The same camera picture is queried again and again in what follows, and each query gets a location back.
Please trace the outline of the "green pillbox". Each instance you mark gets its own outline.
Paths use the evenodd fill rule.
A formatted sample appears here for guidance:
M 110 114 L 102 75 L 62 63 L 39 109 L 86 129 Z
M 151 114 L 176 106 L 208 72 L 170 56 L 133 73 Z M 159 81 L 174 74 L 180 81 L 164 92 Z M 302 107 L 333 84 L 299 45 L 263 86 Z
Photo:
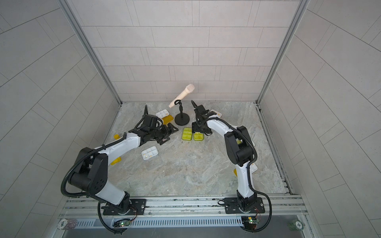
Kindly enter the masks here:
M 201 132 L 195 132 L 193 134 L 194 141 L 203 141 L 204 140 L 204 134 Z
M 192 129 L 184 128 L 182 132 L 182 140 L 191 141 L 192 140 Z

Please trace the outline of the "left green circuit board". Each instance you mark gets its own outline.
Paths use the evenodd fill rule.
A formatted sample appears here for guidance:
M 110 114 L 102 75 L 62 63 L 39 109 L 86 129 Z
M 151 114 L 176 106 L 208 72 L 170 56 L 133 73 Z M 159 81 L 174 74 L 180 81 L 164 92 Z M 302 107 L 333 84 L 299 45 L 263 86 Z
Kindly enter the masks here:
M 131 219 L 121 219 L 121 220 L 118 220 L 116 222 L 114 222 L 113 224 L 113 228 L 123 228 L 123 227 L 128 227 L 130 224 L 131 224 Z

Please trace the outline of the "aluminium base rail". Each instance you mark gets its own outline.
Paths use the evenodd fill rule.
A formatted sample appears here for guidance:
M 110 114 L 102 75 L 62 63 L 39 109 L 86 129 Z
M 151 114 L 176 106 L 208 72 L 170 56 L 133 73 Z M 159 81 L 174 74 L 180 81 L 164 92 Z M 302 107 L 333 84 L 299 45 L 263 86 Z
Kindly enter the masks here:
M 269 197 L 267 200 L 259 195 L 250 212 L 240 209 L 236 197 L 228 195 L 132 197 L 131 204 L 137 209 L 139 218 L 308 214 L 299 195 L 271 194 Z

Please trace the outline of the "clear pillbox white tray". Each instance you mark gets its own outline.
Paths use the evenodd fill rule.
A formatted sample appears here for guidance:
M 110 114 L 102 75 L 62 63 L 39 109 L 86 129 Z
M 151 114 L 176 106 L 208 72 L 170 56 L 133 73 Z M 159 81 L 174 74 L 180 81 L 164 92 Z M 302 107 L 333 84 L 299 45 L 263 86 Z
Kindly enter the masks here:
M 147 169 L 153 169 L 161 165 L 162 158 L 156 146 L 152 146 L 141 153 L 144 165 Z

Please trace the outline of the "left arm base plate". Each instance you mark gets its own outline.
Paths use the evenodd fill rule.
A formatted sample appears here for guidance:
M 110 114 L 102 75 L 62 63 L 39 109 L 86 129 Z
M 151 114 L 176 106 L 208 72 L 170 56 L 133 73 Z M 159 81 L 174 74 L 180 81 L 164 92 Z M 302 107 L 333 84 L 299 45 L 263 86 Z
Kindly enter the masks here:
M 143 215 L 146 207 L 146 199 L 130 199 L 124 200 L 119 205 L 107 202 L 105 206 L 101 206 L 103 215 Z

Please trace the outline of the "round marker disc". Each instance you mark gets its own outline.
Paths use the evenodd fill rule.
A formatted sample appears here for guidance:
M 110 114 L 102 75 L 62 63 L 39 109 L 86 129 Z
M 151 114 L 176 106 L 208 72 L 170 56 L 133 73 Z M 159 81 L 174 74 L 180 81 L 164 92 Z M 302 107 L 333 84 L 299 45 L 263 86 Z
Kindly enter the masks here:
M 68 230 L 69 229 L 69 220 L 68 219 L 61 219 L 59 223 L 57 224 L 58 230 Z
M 302 231 L 304 229 L 304 224 L 300 220 L 294 220 L 289 224 L 289 228 L 292 231 Z

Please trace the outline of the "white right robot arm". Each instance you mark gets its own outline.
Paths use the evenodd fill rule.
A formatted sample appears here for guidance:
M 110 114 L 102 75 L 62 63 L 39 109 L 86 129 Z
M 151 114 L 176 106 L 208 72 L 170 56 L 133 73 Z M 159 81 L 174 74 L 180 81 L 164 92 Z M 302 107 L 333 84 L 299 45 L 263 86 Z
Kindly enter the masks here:
M 194 130 L 204 134 L 216 132 L 224 137 L 228 158 L 237 172 L 237 203 L 240 210 L 244 213 L 253 210 L 265 213 L 262 199 L 258 197 L 264 193 L 255 190 L 252 183 L 252 172 L 257 169 L 255 162 L 258 154 L 246 127 L 232 126 L 203 105 L 197 105 L 194 101 L 191 103 L 195 112 Z

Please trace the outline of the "right green circuit board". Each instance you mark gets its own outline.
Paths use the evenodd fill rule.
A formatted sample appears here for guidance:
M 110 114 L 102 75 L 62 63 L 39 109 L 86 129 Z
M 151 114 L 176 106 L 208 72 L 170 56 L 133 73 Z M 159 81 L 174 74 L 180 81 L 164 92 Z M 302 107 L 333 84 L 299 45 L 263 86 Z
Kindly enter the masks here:
M 259 223 L 259 219 L 257 217 L 241 217 L 242 224 L 246 229 L 255 229 L 257 224 Z

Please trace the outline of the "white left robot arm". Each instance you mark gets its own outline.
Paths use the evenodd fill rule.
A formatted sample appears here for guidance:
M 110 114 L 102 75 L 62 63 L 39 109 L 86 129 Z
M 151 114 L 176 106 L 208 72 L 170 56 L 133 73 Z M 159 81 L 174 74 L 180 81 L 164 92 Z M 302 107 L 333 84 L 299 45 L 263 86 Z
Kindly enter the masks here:
M 177 127 L 171 123 L 165 125 L 155 115 L 144 115 L 122 138 L 96 149 L 85 147 L 80 150 L 74 165 L 63 178 L 61 193 L 66 197 L 90 196 L 114 213 L 128 213 L 130 195 L 108 181 L 109 165 L 147 142 L 155 141 L 163 145 L 177 131 Z

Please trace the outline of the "left round marker disc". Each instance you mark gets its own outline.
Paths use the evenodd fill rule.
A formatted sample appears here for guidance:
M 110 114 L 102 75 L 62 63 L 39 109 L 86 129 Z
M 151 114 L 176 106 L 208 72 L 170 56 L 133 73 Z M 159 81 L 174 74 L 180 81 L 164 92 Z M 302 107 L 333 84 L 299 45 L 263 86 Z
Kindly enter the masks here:
M 58 230 L 68 230 L 69 229 L 69 220 L 68 219 L 61 219 L 59 223 L 57 224 Z

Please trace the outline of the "right round marker disc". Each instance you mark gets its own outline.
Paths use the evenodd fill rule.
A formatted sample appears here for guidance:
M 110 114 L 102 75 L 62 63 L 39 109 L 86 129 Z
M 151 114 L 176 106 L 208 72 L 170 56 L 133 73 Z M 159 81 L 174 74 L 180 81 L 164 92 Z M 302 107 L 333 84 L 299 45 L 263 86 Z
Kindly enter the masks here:
M 304 224 L 300 220 L 294 220 L 289 224 L 289 228 L 292 231 L 302 231 L 304 229 Z

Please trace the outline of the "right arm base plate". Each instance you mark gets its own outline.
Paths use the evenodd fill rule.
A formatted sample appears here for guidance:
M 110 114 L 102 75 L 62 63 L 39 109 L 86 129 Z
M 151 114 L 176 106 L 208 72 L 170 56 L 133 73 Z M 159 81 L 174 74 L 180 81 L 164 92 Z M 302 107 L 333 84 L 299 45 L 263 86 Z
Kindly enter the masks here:
M 226 214 L 244 214 L 244 213 L 260 213 L 266 212 L 262 198 L 260 197 L 225 197 L 218 201 L 220 206 L 225 208 Z

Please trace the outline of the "black microphone stand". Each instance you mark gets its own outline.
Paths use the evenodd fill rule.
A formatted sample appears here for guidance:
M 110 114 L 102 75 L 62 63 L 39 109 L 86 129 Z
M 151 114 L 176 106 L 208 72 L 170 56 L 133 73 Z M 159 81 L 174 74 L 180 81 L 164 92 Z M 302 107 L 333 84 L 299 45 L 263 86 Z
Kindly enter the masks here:
M 183 112 L 182 101 L 180 99 L 176 100 L 175 105 L 179 105 L 180 113 L 175 116 L 175 123 L 179 126 L 185 126 L 189 123 L 190 117 L 188 114 Z

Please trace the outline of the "beige microphone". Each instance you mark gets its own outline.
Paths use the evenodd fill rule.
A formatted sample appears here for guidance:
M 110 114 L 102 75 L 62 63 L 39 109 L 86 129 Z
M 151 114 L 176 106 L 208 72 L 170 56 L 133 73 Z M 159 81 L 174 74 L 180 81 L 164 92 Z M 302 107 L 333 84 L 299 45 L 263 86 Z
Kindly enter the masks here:
M 177 100 L 183 100 L 187 95 L 192 93 L 194 89 L 195 86 L 193 84 L 187 85 L 185 89 L 169 104 L 169 108 L 174 107 Z

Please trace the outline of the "yellow pillbox left edge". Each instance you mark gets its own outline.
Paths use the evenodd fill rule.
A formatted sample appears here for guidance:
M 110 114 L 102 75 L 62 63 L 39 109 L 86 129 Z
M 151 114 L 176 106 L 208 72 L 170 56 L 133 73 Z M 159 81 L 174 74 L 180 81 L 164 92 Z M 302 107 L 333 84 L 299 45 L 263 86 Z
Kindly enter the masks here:
M 121 157 L 118 157 L 117 159 L 115 159 L 113 162 L 110 163 L 110 165 L 115 165 L 116 163 L 119 163 L 121 162 Z

